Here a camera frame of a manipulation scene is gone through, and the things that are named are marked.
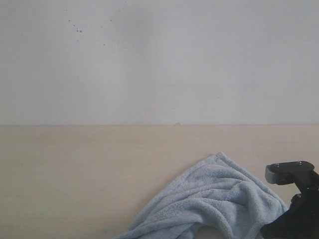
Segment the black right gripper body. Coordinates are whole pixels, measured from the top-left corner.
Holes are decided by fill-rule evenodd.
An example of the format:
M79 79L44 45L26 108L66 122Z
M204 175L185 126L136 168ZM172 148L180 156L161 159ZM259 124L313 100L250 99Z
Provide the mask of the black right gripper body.
M308 172L287 173L276 177L277 185L294 183L299 189L289 209L273 222L262 226L265 239L317 239L319 237L319 175Z

